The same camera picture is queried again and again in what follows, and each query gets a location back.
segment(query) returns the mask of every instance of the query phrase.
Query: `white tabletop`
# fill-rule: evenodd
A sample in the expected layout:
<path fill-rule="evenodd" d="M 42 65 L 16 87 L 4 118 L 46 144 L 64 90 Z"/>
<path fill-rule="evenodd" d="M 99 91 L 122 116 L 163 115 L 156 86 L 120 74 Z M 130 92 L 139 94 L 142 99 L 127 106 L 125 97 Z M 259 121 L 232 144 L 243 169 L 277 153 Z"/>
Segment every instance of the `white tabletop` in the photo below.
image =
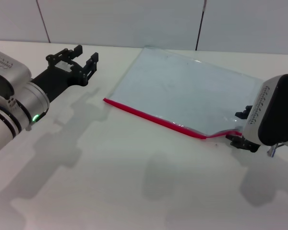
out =
<path fill-rule="evenodd" d="M 1 42 L 29 67 L 75 45 Z M 105 104 L 140 53 L 99 53 L 88 86 L 73 86 L 30 132 L 0 152 L 0 230 L 288 230 L 288 147 L 273 159 L 201 141 Z M 288 55 L 176 51 L 269 79 L 288 73 Z"/>

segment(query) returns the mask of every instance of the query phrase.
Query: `red stripe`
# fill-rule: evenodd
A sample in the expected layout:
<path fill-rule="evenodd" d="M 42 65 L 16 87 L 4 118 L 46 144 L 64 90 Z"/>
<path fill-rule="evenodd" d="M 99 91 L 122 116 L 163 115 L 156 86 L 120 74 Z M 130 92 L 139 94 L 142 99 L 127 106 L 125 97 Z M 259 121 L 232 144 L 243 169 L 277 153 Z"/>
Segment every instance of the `red stripe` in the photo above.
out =
<path fill-rule="evenodd" d="M 183 133 L 185 135 L 188 135 L 190 137 L 193 137 L 193 138 L 199 138 L 199 139 L 206 139 L 206 138 L 216 138 L 216 137 L 220 137 L 220 136 L 224 136 L 224 135 L 227 135 L 227 134 L 233 134 L 233 135 L 238 135 L 238 136 L 242 136 L 242 134 L 236 130 L 229 130 L 229 131 L 224 131 L 224 132 L 220 132 L 220 133 L 217 133 L 217 134 L 213 134 L 213 135 L 210 135 L 210 136 L 205 136 L 205 135 L 202 135 L 202 134 L 199 134 L 199 133 L 196 133 L 194 131 L 191 131 L 187 128 L 184 128 L 184 127 L 181 127 L 179 125 L 176 125 L 172 122 L 169 122 L 167 120 L 163 120 L 159 117 L 155 117 L 155 116 L 152 116 L 152 115 L 149 115 L 149 114 L 146 114 L 146 113 L 143 113 L 139 110 L 136 110 L 136 109 L 133 109 L 129 106 L 126 106 L 124 104 L 121 104 L 121 103 L 118 103 L 118 102 L 115 102 L 115 101 L 112 101 L 112 100 L 109 100 L 107 98 L 104 99 L 104 101 L 112 106 L 115 106 L 121 110 L 124 110 L 128 113 L 131 113 L 131 114 L 134 114 L 134 115 L 137 115 L 137 116 L 140 116 L 142 118 L 145 118 L 149 121 L 152 121 L 152 122 L 155 122 L 159 125 L 162 125 L 162 126 L 165 126 L 167 128 L 170 128 L 170 129 L 173 129 L 177 132 L 180 132 L 180 133 Z"/>

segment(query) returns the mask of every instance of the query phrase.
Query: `black band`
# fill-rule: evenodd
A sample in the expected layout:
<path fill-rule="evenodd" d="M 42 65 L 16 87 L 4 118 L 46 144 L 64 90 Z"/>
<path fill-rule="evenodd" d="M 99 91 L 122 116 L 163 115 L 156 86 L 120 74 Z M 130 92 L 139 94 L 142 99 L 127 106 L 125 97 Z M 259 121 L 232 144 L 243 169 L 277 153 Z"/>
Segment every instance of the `black band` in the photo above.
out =
<path fill-rule="evenodd" d="M 3 111 L 7 116 L 9 116 L 10 119 L 12 119 L 12 121 L 15 123 L 15 125 L 18 128 L 18 133 L 20 133 L 22 131 L 22 127 L 21 127 L 19 121 L 17 120 L 17 118 L 13 114 L 11 114 L 10 111 L 8 111 L 7 109 L 5 109 L 1 106 L 0 106 L 0 110 Z"/>
<path fill-rule="evenodd" d="M 0 120 L 4 122 L 4 124 L 10 129 L 12 135 L 13 135 L 13 138 L 15 138 L 16 136 L 16 131 L 14 129 L 14 127 L 10 124 L 10 122 L 3 116 L 0 114 Z"/>
<path fill-rule="evenodd" d="M 26 114 L 26 116 L 28 117 L 29 119 L 29 124 L 32 123 L 32 117 L 31 117 L 31 114 L 29 113 L 29 111 L 27 110 L 26 107 L 24 107 L 23 104 L 21 104 L 18 100 L 16 100 L 18 106 L 23 110 L 24 114 Z"/>

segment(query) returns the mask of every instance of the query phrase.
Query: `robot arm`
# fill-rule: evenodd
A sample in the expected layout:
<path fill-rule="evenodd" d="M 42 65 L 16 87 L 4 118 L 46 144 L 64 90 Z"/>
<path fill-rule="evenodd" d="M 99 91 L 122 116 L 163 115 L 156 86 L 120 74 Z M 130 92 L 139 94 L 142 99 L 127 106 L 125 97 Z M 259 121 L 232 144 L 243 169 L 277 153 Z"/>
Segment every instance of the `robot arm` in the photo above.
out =
<path fill-rule="evenodd" d="M 242 137 L 227 136 L 232 146 L 252 152 L 260 145 L 271 146 L 271 157 L 279 143 L 288 146 L 288 74 L 265 81 L 254 106 L 236 116 L 247 122 Z"/>
<path fill-rule="evenodd" d="M 77 46 L 48 55 L 48 68 L 32 79 L 24 64 L 0 52 L 0 149 L 22 130 L 31 130 L 68 87 L 88 84 L 97 71 L 98 53 L 83 68 L 73 61 L 81 54 L 82 46 Z"/>

